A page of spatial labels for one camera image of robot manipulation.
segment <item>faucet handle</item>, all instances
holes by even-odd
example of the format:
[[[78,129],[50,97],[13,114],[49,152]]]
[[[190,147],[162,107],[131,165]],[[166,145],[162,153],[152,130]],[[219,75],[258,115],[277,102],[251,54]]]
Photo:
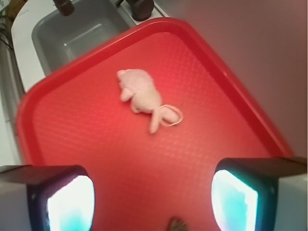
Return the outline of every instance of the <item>faucet handle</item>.
[[[115,5],[118,7],[124,0],[117,0]],[[136,21],[147,20],[154,9],[153,0],[126,0],[131,8],[133,19]]]
[[[53,2],[63,16],[69,16],[74,12],[75,8],[70,0],[53,0]]]

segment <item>wall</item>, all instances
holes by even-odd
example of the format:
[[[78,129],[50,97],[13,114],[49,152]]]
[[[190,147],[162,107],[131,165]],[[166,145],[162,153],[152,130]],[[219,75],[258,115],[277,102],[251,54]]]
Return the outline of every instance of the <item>wall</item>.
[[[155,0],[190,23],[307,156],[307,0]]]

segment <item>sink basin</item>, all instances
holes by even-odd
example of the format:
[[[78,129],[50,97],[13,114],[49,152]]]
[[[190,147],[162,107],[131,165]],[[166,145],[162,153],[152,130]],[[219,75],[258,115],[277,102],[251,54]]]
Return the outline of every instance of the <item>sink basin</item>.
[[[45,75],[49,75],[120,33],[135,26],[109,0],[74,0],[75,11],[54,11],[34,27],[32,40]]]

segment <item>brown object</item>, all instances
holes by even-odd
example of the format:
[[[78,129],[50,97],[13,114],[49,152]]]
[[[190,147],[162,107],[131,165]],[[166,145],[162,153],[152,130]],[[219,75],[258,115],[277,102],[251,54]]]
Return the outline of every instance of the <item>brown object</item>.
[[[15,19],[27,0],[11,0],[8,6],[8,16]]]
[[[188,231],[188,225],[179,218],[172,218],[168,231]]]

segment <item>pink plush toy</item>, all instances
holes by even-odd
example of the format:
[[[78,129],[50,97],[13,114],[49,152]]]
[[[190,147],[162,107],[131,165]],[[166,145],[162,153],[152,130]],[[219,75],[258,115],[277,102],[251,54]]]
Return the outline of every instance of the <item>pink plush toy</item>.
[[[121,101],[131,99],[131,109],[134,113],[152,113],[151,134],[157,132],[160,123],[169,127],[183,120],[183,114],[178,108],[167,104],[162,105],[162,98],[155,88],[153,79],[146,71],[120,70],[117,72],[117,77],[122,89]]]

